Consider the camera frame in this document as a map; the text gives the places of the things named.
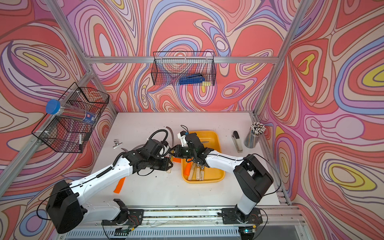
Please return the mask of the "yellow plastic tray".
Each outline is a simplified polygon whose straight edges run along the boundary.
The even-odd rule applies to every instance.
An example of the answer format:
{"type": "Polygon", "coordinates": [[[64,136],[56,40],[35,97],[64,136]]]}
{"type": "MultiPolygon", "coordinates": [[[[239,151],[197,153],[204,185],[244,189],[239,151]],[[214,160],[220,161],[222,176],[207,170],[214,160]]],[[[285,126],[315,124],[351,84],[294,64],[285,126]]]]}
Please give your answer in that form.
{"type": "MultiPolygon", "coordinates": [[[[221,151],[221,145],[219,141],[219,137],[216,132],[214,131],[195,131],[197,133],[197,136],[199,137],[200,141],[204,144],[207,148],[212,148],[218,152],[221,151]]],[[[188,183],[188,184],[211,184],[211,183],[217,183],[220,182],[225,178],[225,172],[223,170],[215,169],[215,168],[204,168],[204,179],[203,180],[196,180],[196,171],[194,172],[193,179],[191,181],[188,181],[188,176],[184,175],[184,169],[187,165],[187,161],[185,159],[182,159],[181,161],[181,176],[182,179],[188,183]]]]}

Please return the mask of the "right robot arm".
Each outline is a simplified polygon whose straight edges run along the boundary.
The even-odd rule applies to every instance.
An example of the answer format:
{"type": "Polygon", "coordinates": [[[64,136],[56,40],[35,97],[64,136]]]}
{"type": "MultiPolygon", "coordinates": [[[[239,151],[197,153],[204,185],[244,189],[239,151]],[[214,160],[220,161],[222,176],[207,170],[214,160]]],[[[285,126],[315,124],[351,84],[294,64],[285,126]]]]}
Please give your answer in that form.
{"type": "Polygon", "coordinates": [[[183,131],[178,133],[181,144],[172,148],[171,155],[193,162],[197,167],[214,168],[233,173],[243,195],[235,207],[222,209],[221,216],[224,221],[247,223],[255,206],[273,185],[272,175],[254,155],[248,154],[241,158],[222,154],[205,147],[197,133],[189,132],[184,125],[182,128],[183,131]]]}

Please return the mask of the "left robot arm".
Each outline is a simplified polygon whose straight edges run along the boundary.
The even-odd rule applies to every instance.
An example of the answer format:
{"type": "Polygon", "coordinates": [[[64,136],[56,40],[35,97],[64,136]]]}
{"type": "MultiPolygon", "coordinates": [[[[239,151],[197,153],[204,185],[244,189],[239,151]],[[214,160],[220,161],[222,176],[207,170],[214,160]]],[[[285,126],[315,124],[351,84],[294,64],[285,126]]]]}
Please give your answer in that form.
{"type": "Polygon", "coordinates": [[[48,197],[46,212],[57,233],[67,233],[82,222],[111,221],[117,225],[139,226],[139,219],[130,216],[129,209],[120,199],[95,207],[87,207],[86,204],[98,192],[123,178],[134,174],[140,176],[145,169],[151,173],[171,169],[173,163],[167,156],[170,151],[168,134],[167,129],[157,130],[142,147],[119,153],[112,164],[94,174],[70,183],[56,183],[48,197]],[[158,133],[165,133],[166,136],[158,141],[154,139],[158,133]]]}

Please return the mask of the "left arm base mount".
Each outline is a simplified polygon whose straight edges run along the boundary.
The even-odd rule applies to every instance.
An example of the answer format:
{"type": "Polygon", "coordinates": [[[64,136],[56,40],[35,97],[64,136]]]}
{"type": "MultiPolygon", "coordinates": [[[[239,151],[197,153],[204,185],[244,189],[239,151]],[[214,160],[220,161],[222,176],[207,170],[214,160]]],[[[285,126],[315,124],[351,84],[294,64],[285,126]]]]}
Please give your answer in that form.
{"type": "Polygon", "coordinates": [[[138,227],[143,222],[143,209],[128,209],[123,210],[113,220],[102,220],[103,226],[130,226],[138,227]]]}

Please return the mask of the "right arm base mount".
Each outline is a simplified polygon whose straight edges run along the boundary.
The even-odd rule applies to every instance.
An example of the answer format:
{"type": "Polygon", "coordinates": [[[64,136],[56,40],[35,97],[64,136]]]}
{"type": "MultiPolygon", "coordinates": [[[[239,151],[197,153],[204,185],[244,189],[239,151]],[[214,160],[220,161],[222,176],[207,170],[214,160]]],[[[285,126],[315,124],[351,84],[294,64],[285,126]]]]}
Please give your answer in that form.
{"type": "Polygon", "coordinates": [[[218,212],[218,216],[222,218],[225,225],[252,224],[258,226],[263,223],[259,208],[253,208],[249,214],[244,214],[236,207],[223,208],[221,212],[218,212]]]}

